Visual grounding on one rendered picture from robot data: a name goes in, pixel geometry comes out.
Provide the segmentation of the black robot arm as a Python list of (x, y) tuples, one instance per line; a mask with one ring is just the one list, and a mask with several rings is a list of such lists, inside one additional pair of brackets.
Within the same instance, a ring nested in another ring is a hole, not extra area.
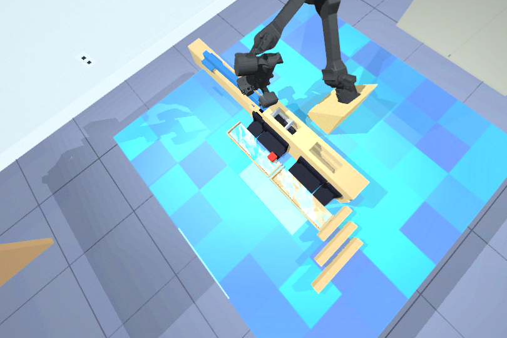
[[(235, 53), (234, 71), (237, 85), (243, 95), (250, 96), (258, 90), (259, 82), (254, 78), (255, 72), (262, 77), (272, 75), (276, 64), (284, 63), (279, 52), (264, 53), (273, 49), (278, 43), (282, 32), (290, 20), (304, 3), (315, 5), (315, 9), (322, 19), (325, 53), (327, 64), (322, 69), (325, 84), (336, 88), (337, 101), (349, 104), (361, 93), (357, 92), (356, 75), (349, 74), (347, 66), (342, 60), (341, 44), (337, 23), (337, 11), (341, 0), (289, 0), (274, 20), (254, 37), (254, 44), (249, 53)], [(263, 54), (262, 54), (263, 53)], [(256, 56), (261, 54), (260, 56)]]

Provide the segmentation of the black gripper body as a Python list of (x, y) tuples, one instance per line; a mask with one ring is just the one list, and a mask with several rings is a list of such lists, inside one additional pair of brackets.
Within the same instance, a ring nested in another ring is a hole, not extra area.
[(279, 100), (276, 94), (273, 91), (270, 92), (267, 88), (267, 86), (270, 85), (270, 78), (273, 77), (273, 73), (269, 77), (262, 77), (257, 72), (254, 74), (254, 78), (256, 78), (259, 82), (259, 89), (261, 89), (263, 93), (263, 95), (259, 98), (260, 104), (263, 108), (275, 105)]

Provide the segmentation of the red cube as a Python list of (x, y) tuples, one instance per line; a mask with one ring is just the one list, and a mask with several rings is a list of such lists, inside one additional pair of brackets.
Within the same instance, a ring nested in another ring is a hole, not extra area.
[(271, 153), (267, 156), (267, 158), (268, 158), (271, 162), (273, 162), (273, 161), (277, 158), (277, 156), (276, 156), (273, 152), (271, 152)]

